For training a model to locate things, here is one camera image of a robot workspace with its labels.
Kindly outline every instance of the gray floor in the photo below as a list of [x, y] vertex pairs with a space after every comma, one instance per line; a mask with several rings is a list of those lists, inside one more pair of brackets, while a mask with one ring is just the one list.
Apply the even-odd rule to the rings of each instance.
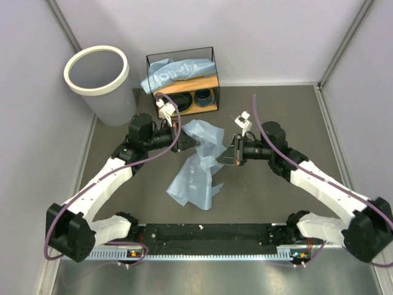
[[[218, 112], [184, 117], [207, 120], [226, 129], [225, 144], [239, 132], [232, 117], [250, 109], [251, 96], [259, 96], [263, 121], [276, 120], [287, 131], [290, 145], [308, 155], [319, 168], [340, 178], [328, 134], [312, 87], [229, 87], [222, 88]], [[149, 96], [139, 96], [139, 111], [154, 113]], [[97, 123], [83, 184], [104, 165], [114, 148], [123, 140], [127, 126], [107, 127]], [[214, 197], [213, 206], [203, 211], [196, 206], [178, 205], [166, 194], [176, 173], [193, 151], [169, 153], [145, 164], [102, 207], [98, 218], [126, 211], [141, 222], [283, 222], [301, 209], [332, 216], [333, 213], [312, 196], [274, 175], [267, 163], [249, 161], [241, 168], [224, 167], [214, 177], [224, 183]], [[56, 278], [53, 294], [380, 294], [375, 272], [369, 265], [344, 250], [324, 250], [307, 269], [290, 269], [269, 262], [143, 262], [129, 271], [99, 261], [76, 264], [62, 261], [60, 272], [71, 284], [64, 288]]]
[[[229, 145], [232, 134], [239, 127], [233, 117], [251, 110], [252, 94], [258, 94], [261, 120], [275, 120], [287, 132], [289, 144], [306, 154], [319, 168], [336, 179], [340, 178], [329, 137], [312, 86], [300, 87], [222, 87], [220, 109], [185, 116], [184, 122], [202, 119], [224, 128], [224, 145]], [[151, 96], [138, 95], [138, 111], [157, 118]], [[254, 125], [252, 131], [257, 134]], [[127, 125], [108, 127], [97, 123], [85, 167], [85, 184], [102, 168], [114, 148], [122, 142]], [[97, 214], [99, 219], [126, 211], [146, 223], [220, 223], [220, 222], [284, 222], [298, 210], [333, 216], [333, 213], [305, 191], [293, 187], [274, 175], [266, 162], [250, 160], [245, 166], [223, 167], [215, 176], [216, 184], [224, 186], [214, 197], [212, 208], [203, 211], [192, 204], [185, 207], [176, 203], [166, 189], [180, 170], [188, 150], [172, 152], [147, 163], [126, 184], [118, 189]]]
[[272, 262], [154, 262], [125, 270], [107, 265], [83, 277], [102, 261], [60, 266], [53, 295], [379, 295], [371, 267], [344, 250], [327, 249], [306, 269]]

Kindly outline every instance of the white bracket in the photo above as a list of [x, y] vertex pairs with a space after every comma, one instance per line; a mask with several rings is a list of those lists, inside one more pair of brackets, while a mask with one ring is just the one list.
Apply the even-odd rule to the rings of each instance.
[[160, 117], [164, 118], [167, 121], [168, 125], [172, 127], [171, 116], [175, 112], [174, 106], [170, 102], [164, 103], [162, 99], [157, 100], [155, 104], [158, 107], [158, 113]]
[[244, 111], [235, 119], [235, 123], [242, 128], [241, 136], [245, 136], [246, 133], [251, 130], [252, 123], [248, 120], [248, 118], [250, 118], [250, 114]]

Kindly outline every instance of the black cable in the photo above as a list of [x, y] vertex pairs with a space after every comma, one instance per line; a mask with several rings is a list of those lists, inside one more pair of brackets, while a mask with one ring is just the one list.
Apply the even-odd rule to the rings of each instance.
[[161, 121], [160, 129], [163, 128], [164, 124], [165, 124], [166, 126], [168, 126], [168, 122], [167, 122], [165, 119], [163, 119], [163, 120]]

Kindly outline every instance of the light blue plastic sheet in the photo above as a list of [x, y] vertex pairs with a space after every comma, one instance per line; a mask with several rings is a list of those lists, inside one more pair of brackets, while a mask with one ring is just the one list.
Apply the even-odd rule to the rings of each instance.
[[183, 130], [200, 145], [196, 154], [185, 161], [166, 192], [182, 206], [190, 202], [208, 210], [213, 196], [222, 187], [222, 184], [212, 187], [212, 176], [222, 167], [216, 158], [225, 151], [222, 145], [225, 130], [202, 120], [192, 120], [183, 126]]
[[181, 61], [167, 58], [150, 65], [147, 78], [141, 82], [141, 86], [147, 94], [150, 94], [178, 80], [207, 77], [215, 73], [216, 64], [207, 58]]

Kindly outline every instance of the wire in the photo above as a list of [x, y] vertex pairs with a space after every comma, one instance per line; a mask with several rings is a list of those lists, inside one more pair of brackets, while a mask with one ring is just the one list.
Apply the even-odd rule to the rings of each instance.
[[[176, 142], [178, 141], [178, 139], [179, 139], [179, 137], [180, 137], [181, 127], [182, 127], [182, 124], [181, 124], [181, 116], [180, 116], [179, 109], [177, 108], [177, 104], [174, 103], [174, 101], [173, 101], [168, 95], [166, 95], [166, 94], [164, 94], [164, 93], [162, 93], [162, 92], [157, 92], [157, 93], [154, 95], [154, 97], [157, 99], [157, 96], [158, 96], [158, 95], [164, 96], [164, 97], [174, 106], [174, 108], [175, 108], [175, 110], [176, 110], [177, 122], [178, 122], [178, 125], [179, 125], [179, 126], [178, 126], [178, 129], [177, 129], [177, 132], [176, 132], [176, 136], [175, 136], [175, 139], [173, 140], [173, 142], [170, 144], [170, 146], [168, 146], [164, 151], [160, 152], [159, 154], [154, 155], [153, 157], [149, 157], [149, 158], [144, 159], [144, 160], [140, 160], [140, 161], [137, 161], [137, 162], [134, 162], [134, 163], [130, 163], [130, 164], [127, 164], [127, 165], [118, 167], [118, 168], [116, 168], [116, 169], [113, 169], [113, 170], [111, 170], [110, 172], [106, 173], [104, 176], [100, 177], [100, 178], [98, 179], [98, 181], [102, 181], [102, 180], [106, 179], [108, 176], [110, 176], [110, 175], [112, 175], [112, 174], [118, 172], [119, 170], [123, 170], [123, 169], [130, 168], [130, 167], [133, 167], [133, 166], [137, 166], [137, 165], [140, 165], [140, 164], [149, 162], [149, 161], [153, 161], [153, 160], [157, 159], [158, 157], [161, 157], [163, 154], [166, 154], [166, 153], [167, 153], [168, 151], [170, 151], [171, 148], [176, 144]], [[62, 209], [60, 210], [60, 212], [56, 215], [55, 219], [52, 221], [52, 223], [51, 223], [51, 225], [50, 225], [50, 227], [49, 227], [49, 229], [48, 229], [47, 236], [46, 236], [46, 238], [45, 238], [45, 243], [44, 243], [44, 256], [45, 256], [46, 260], [49, 260], [49, 261], [51, 261], [51, 260], [56, 260], [56, 259], [59, 259], [60, 257], [63, 256], [62, 254], [61, 254], [61, 255], [58, 255], [58, 256], [54, 256], [54, 257], [53, 257], [53, 256], [49, 256], [49, 253], [48, 253], [48, 251], [49, 251], [49, 241], [50, 241], [50, 237], [51, 237], [52, 234], [53, 234], [53, 230], [55, 229], [55, 226], [56, 226], [57, 222], [59, 221], [59, 219], [61, 218], [61, 216], [64, 214], [64, 212], [65, 212], [65, 211], [66, 211], [66, 210], [67, 210], [76, 200], [78, 200], [79, 198], [81, 198], [81, 196], [83, 196], [88, 190], [90, 190], [91, 188], [95, 187], [96, 185], [97, 185], [97, 183], [91, 183], [89, 186], [87, 186], [87, 187], [85, 187], [84, 189], [82, 189], [82, 190], [81, 190], [80, 192], [78, 192], [78, 193], [77, 193], [77, 194], [76, 194], [67, 204], [65, 204], [65, 205], [62, 207]]]
[[[140, 246], [144, 249], [143, 256], [139, 260], [135, 261], [133, 264], [129, 264], [128, 267], [134, 267], [134, 266], [140, 264], [142, 262], [142, 260], [144, 260], [149, 253], [148, 247], [146, 247], [143, 244], [135, 243], [135, 242], [108, 242], [107, 245], [134, 245], [134, 246]], [[81, 281], [83, 281], [87, 276], [89, 276], [90, 274], [95, 272], [96, 270], [98, 270], [104, 266], [109, 266], [109, 265], [114, 265], [114, 264], [118, 265], [119, 262], [109, 261], [109, 262], [101, 263], [98, 266], [93, 267], [90, 270], [88, 270], [87, 272], [85, 272], [77, 281], [75, 281], [74, 283], [72, 283], [70, 285], [66, 283], [65, 271], [63, 269], [63, 271], [61, 273], [61, 282], [62, 282], [64, 288], [71, 289], [71, 288], [75, 287], [77, 284], [79, 284]]]
[[307, 253], [311, 253], [313, 250], [313, 239], [307, 238], [308, 246], [307, 246]]
[[[325, 182], [325, 183], [331, 185], [331, 186], [334, 187], [335, 189], [338, 189], [339, 191], [344, 192], [345, 194], [351, 196], [351, 197], [354, 198], [355, 200], [358, 200], [360, 203], [363, 203], [364, 205], [370, 207], [370, 208], [371, 208], [372, 210], [374, 210], [380, 217], [382, 217], [382, 218], [386, 221], [386, 223], [391, 227], [391, 229], [393, 230], [393, 222], [389, 219], [389, 217], [387, 217], [380, 209], [378, 209], [378, 208], [377, 208], [376, 206], [374, 206], [372, 203], [370, 203], [370, 202], [368, 202], [368, 201], [366, 201], [366, 200], [360, 198], [358, 195], [356, 195], [356, 194], [355, 194], [353, 191], [351, 191], [350, 189], [341, 187], [341, 186], [339, 186], [338, 184], [336, 184], [336, 183], [334, 183], [334, 182], [331, 182], [330, 180], [325, 179], [325, 178], [323, 178], [323, 177], [321, 177], [321, 176], [319, 176], [319, 175], [313, 173], [312, 171], [309, 171], [309, 170], [303, 168], [303, 167], [300, 166], [298, 163], [294, 162], [293, 160], [291, 160], [290, 158], [288, 158], [286, 155], [284, 155], [284, 154], [283, 154], [283, 153], [282, 153], [282, 152], [281, 152], [281, 151], [280, 151], [280, 150], [270, 141], [270, 139], [269, 139], [269, 137], [267, 136], [266, 132], [265, 132], [264, 129], [262, 128], [262, 124], [261, 124], [261, 122], [260, 122], [260, 119], [259, 119], [259, 116], [258, 116], [258, 111], [257, 111], [257, 95], [256, 95], [256, 94], [254, 94], [254, 95], [252, 96], [252, 110], [253, 110], [253, 112], [254, 112], [254, 117], [255, 117], [255, 120], [257, 121], [257, 125], [258, 125], [258, 128], [259, 128], [259, 130], [260, 130], [262, 136], [263, 136], [263, 139], [269, 144], [269, 146], [272, 148], [272, 150], [274, 150], [274, 152], [277, 153], [277, 155], [279, 155], [280, 157], [282, 157], [284, 160], [286, 160], [287, 162], [289, 162], [291, 165], [293, 165], [293, 166], [295, 166], [296, 168], [300, 169], [301, 171], [307, 173], [308, 175], [310, 175], [310, 176], [312, 176], [312, 177], [314, 177], [314, 178], [316, 178], [316, 179], [318, 179], [318, 180], [320, 180], [320, 181], [323, 181], [323, 182]], [[311, 261], [313, 261], [314, 258], [316, 258], [316, 256], [317, 256], [317, 255], [315, 255], [314, 257], [312, 257], [311, 260], [308, 261], [308, 262], [306, 263], [306, 265], [309, 264]], [[373, 266], [382, 267], [382, 268], [390, 268], [390, 267], [393, 267], [393, 262], [391, 262], [391, 263], [389, 263], [389, 264], [377, 264], [377, 263], [374, 263], [374, 262], [370, 262], [370, 264], [373, 265]]]
[[257, 137], [251, 131], [247, 131], [246, 134], [244, 134], [244, 135], [247, 137], [247, 134], [250, 134], [253, 137], [254, 141], [257, 141]]

